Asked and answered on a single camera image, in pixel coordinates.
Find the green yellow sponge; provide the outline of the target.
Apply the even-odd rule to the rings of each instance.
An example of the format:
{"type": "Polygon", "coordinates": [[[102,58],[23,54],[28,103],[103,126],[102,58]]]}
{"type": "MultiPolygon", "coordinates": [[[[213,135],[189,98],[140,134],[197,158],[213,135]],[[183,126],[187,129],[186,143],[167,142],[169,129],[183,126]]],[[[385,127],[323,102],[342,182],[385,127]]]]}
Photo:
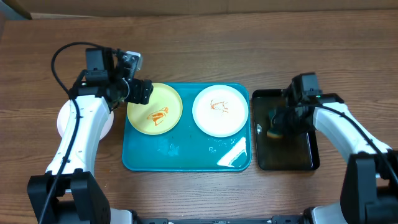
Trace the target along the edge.
{"type": "Polygon", "coordinates": [[[284,136],[284,111],[274,109],[269,111],[270,126],[267,130],[267,137],[280,139],[284,136]]]}

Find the yellow plate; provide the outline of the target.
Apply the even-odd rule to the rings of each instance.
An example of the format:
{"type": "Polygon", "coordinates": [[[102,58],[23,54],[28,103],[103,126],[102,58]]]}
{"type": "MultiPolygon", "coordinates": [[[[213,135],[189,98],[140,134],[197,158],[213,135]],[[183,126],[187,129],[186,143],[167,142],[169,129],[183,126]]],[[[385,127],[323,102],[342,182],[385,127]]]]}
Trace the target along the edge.
{"type": "Polygon", "coordinates": [[[127,104],[127,118],[143,134],[158,135],[170,131],[180,120],[183,103],[177,91],[163,83],[153,83],[149,103],[127,104]]]}

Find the white plate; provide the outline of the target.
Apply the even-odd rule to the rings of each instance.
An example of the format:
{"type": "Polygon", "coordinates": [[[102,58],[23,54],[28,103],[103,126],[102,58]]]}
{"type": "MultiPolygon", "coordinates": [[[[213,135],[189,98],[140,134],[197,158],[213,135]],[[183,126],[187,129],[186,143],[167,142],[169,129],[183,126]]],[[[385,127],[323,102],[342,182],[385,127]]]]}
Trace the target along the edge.
{"type": "MultiPolygon", "coordinates": [[[[58,113],[57,116],[57,130],[58,133],[60,135],[60,137],[62,138],[67,124],[68,124],[68,120],[69,120],[69,115],[70,115],[70,100],[68,100],[61,108],[61,110],[58,113]]],[[[101,135],[100,135],[100,140],[102,140],[110,131],[112,125],[113,125],[113,121],[114,121],[114,112],[112,111],[109,116],[108,116],[108,120],[105,122],[105,125],[101,131],[101,135]]]]}
{"type": "Polygon", "coordinates": [[[196,96],[192,115],[204,133],[226,138],[243,129],[249,118],[249,106],[237,89],[228,85],[212,85],[196,96]]]}

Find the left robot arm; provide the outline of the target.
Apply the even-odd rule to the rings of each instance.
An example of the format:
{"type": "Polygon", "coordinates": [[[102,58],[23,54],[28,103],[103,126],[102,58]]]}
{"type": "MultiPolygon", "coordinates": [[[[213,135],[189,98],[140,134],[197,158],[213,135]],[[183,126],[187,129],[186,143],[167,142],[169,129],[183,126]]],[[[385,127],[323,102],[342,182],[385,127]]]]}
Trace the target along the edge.
{"type": "Polygon", "coordinates": [[[68,123],[45,174],[32,176],[27,193],[39,223],[139,223],[131,210],[111,208],[94,177],[101,132],[121,103],[146,105],[150,80],[134,78],[137,52],[86,44],[86,68],[71,88],[68,123]]]}

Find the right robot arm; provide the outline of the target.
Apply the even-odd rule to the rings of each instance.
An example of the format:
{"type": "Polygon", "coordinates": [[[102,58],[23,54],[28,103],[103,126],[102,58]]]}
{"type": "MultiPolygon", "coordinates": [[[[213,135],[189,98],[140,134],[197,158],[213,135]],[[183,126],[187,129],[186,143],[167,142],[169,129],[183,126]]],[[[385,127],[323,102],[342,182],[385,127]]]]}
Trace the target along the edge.
{"type": "Polygon", "coordinates": [[[347,163],[339,202],[307,210],[310,223],[397,223],[397,151],[375,138],[315,73],[302,73],[270,110],[271,138],[321,132],[347,163]]]}

